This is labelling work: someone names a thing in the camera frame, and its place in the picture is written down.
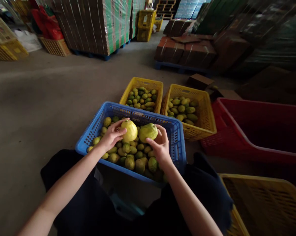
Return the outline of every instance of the hand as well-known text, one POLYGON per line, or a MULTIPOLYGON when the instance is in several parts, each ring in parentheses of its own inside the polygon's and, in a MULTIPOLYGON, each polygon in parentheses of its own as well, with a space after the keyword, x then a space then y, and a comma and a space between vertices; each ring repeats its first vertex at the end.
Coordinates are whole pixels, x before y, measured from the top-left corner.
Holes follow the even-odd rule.
POLYGON ((103 138, 101 138, 98 145, 102 146, 105 152, 113 148, 118 141, 123 139, 123 135, 126 134, 127 129, 126 128, 120 129, 120 127, 123 121, 125 120, 129 120, 129 118, 117 121, 113 125, 108 127, 107 132, 105 133, 103 138))
POLYGON ((158 136, 155 138, 155 140, 146 138, 146 141, 153 148, 156 160, 164 170, 166 167, 173 165, 173 161, 169 153, 169 140, 167 131, 161 125, 156 125, 156 127, 158 128, 158 136))

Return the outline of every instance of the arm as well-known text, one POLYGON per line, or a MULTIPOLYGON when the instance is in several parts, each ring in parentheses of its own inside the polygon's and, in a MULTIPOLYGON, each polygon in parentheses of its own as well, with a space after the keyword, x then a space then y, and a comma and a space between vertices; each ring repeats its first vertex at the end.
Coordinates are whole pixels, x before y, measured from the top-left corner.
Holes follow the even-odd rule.
POLYGON ((198 200, 174 166, 169 154, 169 140, 165 128, 156 125, 158 137, 147 142, 153 147, 157 161, 163 169, 179 205, 184 220, 192 235, 222 236, 213 218, 198 200))
POLYGON ((56 216, 73 198, 100 158, 123 138, 127 130, 117 130, 123 121, 110 126, 97 146, 52 186, 17 236, 48 235, 56 216))

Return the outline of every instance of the blue pallet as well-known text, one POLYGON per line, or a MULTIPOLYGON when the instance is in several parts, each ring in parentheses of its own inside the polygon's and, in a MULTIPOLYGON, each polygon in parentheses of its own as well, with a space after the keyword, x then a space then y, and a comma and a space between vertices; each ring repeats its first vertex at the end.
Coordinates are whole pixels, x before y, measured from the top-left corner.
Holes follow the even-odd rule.
MULTIPOLYGON (((105 61, 110 60, 111 55, 102 55, 102 54, 97 54, 97 53, 92 53, 92 52, 86 52, 86 51, 79 51, 72 49, 73 53, 77 56, 79 55, 87 55, 89 58, 94 58, 94 57, 103 57, 105 61)), ((119 49, 116 49, 112 54, 117 54, 119 49)))
POLYGON ((179 74, 184 74, 187 70, 191 71, 196 71, 196 72, 201 72, 205 74, 207 78, 211 78, 213 75, 215 75, 214 72, 207 70, 207 69, 200 69, 200 68, 195 68, 195 67, 187 67, 187 66, 182 66, 178 64, 173 64, 170 62, 160 62, 160 61, 155 61, 155 69, 161 69, 161 66, 167 66, 167 67, 173 67, 173 68, 178 68, 178 73, 179 74))
MULTIPOLYGON (((92 143, 92 140, 95 137, 100 136, 101 128, 103 126, 103 120, 108 116, 118 116, 119 118, 129 117, 130 120, 134 121, 134 123, 138 126, 145 125, 148 123, 162 125, 167 130, 169 139, 169 152, 173 160, 173 163, 175 164, 175 166, 181 174, 184 173, 186 165, 186 153, 182 122, 175 118, 159 115, 149 111, 138 110, 137 108, 124 106, 113 102, 103 103, 101 108, 93 117, 89 126, 86 128, 83 135, 80 137, 76 144, 75 149, 79 154, 87 154, 87 148, 89 147, 89 144, 92 143)), ((164 184, 162 183, 158 183, 143 175, 128 170, 117 164, 111 163, 107 160, 100 159, 99 162, 113 169, 121 171, 125 174, 128 174, 136 179, 151 183, 157 187, 164 186, 164 184)))

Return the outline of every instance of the black pants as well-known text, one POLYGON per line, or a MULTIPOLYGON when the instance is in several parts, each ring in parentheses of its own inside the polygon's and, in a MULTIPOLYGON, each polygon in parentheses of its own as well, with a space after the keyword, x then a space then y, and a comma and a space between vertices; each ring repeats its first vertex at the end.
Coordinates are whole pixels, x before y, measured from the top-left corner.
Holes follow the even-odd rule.
MULTIPOLYGON (((61 150, 41 170, 48 191, 53 184, 80 159, 75 150, 61 150)), ((154 201, 145 215, 133 222, 121 218, 109 196, 93 177, 92 171, 68 205, 54 221, 59 236, 70 235, 191 235, 179 210, 173 192, 167 184, 161 197, 154 201)), ((184 179, 210 213, 223 234, 231 225, 233 202, 217 173, 206 158, 194 154, 194 164, 186 165, 184 179)))

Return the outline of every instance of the red plastic crate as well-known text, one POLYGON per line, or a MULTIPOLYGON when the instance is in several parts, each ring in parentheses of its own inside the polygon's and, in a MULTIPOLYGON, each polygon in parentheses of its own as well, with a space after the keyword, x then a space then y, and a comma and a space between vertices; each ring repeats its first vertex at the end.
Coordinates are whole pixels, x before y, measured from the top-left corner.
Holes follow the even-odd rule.
POLYGON ((296 164, 296 106, 218 98, 212 108, 217 134, 201 140, 208 155, 296 164))

